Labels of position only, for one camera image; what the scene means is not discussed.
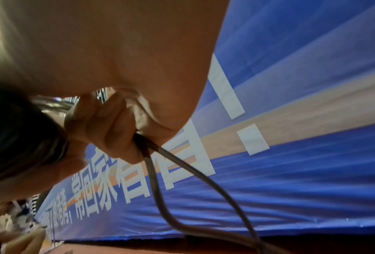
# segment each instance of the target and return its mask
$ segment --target dark hair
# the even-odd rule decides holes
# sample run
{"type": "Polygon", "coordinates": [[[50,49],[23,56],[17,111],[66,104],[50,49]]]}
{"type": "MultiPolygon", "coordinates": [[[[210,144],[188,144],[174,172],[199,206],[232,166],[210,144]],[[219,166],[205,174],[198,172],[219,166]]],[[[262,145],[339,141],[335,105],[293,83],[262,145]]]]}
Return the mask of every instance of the dark hair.
{"type": "Polygon", "coordinates": [[[67,137],[29,98],[0,85],[0,181],[61,159],[67,137]]]}

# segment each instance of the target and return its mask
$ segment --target wire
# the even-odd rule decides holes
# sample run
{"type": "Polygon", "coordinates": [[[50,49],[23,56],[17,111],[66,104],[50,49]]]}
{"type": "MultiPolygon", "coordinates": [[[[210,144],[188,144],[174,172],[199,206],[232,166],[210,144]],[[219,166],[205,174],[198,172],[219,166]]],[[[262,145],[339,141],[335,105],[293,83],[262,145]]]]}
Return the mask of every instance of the wire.
{"type": "Polygon", "coordinates": [[[237,244],[242,244],[247,247],[257,249],[258,253],[261,253],[261,254],[291,254],[290,252],[284,249],[262,242],[260,238],[258,237],[256,231],[253,229],[253,226],[250,223],[249,219],[246,217],[245,213],[239,207],[236,201],[224,189],[222,189],[218,184],[216,184],[209,177],[205,176],[202,172],[198,171],[196,168],[190,166],[188,163],[179,159],[178,157],[168,152],[167,150],[159,147],[154,142],[143,137],[142,135],[139,135],[136,133],[133,139],[136,145],[138,146],[138,148],[140,149],[144,158],[144,162],[146,163],[147,171],[148,171],[149,178],[150,178],[150,186],[153,192],[154,201],[155,201],[155,204],[157,205],[158,211],[160,212],[164,220],[171,227],[175,228],[176,230],[186,235],[215,238],[215,239],[225,240],[229,242],[234,242],[237,244]],[[185,225],[179,222],[175,217],[173,217],[173,215],[168,210],[164,202],[164,199],[162,197],[162,193],[161,193],[158,179],[157,179],[157,173],[155,172],[154,164],[149,153],[149,148],[153,151],[158,152],[159,154],[169,159],[170,161],[174,162],[175,164],[181,166],[188,172],[192,173],[193,175],[198,177],[200,180],[208,184],[210,187],[212,187],[216,192],[221,194],[221,196],[228,202],[228,204],[232,206],[232,208],[241,218],[243,224],[249,231],[250,237],[246,237],[237,233],[185,225]]]}

